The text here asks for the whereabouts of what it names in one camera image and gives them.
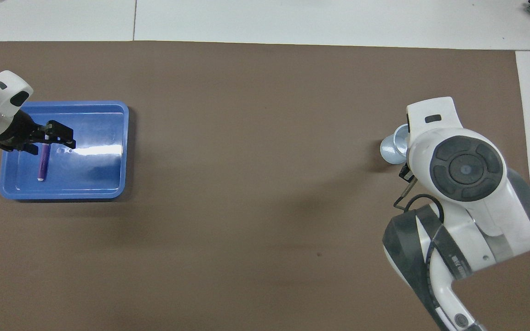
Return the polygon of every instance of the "brown mat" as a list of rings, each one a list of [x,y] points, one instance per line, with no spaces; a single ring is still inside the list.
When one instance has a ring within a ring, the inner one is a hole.
[[[122,100],[131,132],[115,201],[0,196],[0,330],[437,330],[382,250],[406,183],[379,141],[451,96],[528,176],[510,51],[0,42],[3,69],[33,101]],[[530,330],[530,253],[455,289]]]

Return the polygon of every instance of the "white table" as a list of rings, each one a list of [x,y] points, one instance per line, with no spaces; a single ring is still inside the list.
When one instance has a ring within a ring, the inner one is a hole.
[[[4,0],[0,40],[516,50],[530,168],[530,14],[525,6],[522,0]]]

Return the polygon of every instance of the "black circular cap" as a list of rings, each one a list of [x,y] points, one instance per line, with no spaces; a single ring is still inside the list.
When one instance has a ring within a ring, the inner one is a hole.
[[[451,161],[449,174],[459,184],[473,184],[482,178],[484,166],[474,155],[462,154]]]
[[[460,327],[467,327],[469,325],[469,321],[464,314],[457,314],[455,315],[455,324],[459,325]]]

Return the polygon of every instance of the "small cup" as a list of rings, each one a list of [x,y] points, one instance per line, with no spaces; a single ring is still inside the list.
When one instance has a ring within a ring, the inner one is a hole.
[[[406,152],[408,151],[408,124],[402,124],[381,141],[379,151],[381,157],[391,164],[402,164],[406,162]]]

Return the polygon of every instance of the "black cable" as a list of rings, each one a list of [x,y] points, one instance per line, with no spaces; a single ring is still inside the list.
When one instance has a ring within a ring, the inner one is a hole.
[[[441,221],[441,224],[443,224],[444,222],[443,205],[441,205],[440,201],[437,200],[437,198],[433,197],[433,195],[430,195],[430,194],[415,195],[412,199],[410,199],[410,201],[408,201],[408,203],[406,204],[406,207],[404,207],[404,212],[407,212],[408,209],[410,209],[410,206],[414,203],[414,201],[417,201],[418,199],[421,199],[421,198],[430,199],[431,201],[435,203],[435,205],[437,206],[437,210],[439,211],[439,220]]]
[[[437,207],[437,210],[439,211],[439,220],[441,222],[441,225],[439,226],[439,229],[437,229],[437,231],[435,232],[435,237],[439,234],[439,231],[440,229],[444,226],[443,225],[443,222],[444,222],[444,211],[443,211],[443,205],[441,205],[440,201],[436,198],[436,197],[433,197],[433,195],[429,195],[429,194],[419,194],[419,195],[415,195],[412,199],[410,199],[410,201],[408,201],[408,203],[406,204],[406,207],[404,207],[404,212],[407,212],[409,209],[410,209],[410,206],[412,206],[412,204],[417,201],[418,199],[421,199],[421,198],[427,198],[431,201],[433,201],[435,203],[435,206]],[[435,297],[435,293],[433,291],[433,286],[431,284],[431,256],[433,255],[433,252],[435,251],[435,237],[431,238],[431,242],[429,243],[429,248],[427,249],[427,252],[426,252],[426,257],[425,257],[425,265],[426,265],[426,282],[427,282],[427,285],[428,285],[428,290],[429,290],[429,295],[431,296],[431,300],[433,301],[433,306],[436,308],[440,307],[440,303],[439,301],[437,300],[437,298]]]
[[[410,193],[410,190],[412,190],[412,187],[416,184],[416,182],[418,182],[416,177],[413,177],[412,180],[410,180],[410,182],[408,183],[408,186],[406,186],[404,191],[400,194],[398,199],[396,199],[396,201],[394,202],[393,206],[395,208],[398,208],[400,210],[404,210],[404,207],[402,207],[401,205],[398,205],[398,204],[400,203],[400,201],[402,201],[402,199],[404,199],[404,197],[406,197],[408,195],[408,193]]]

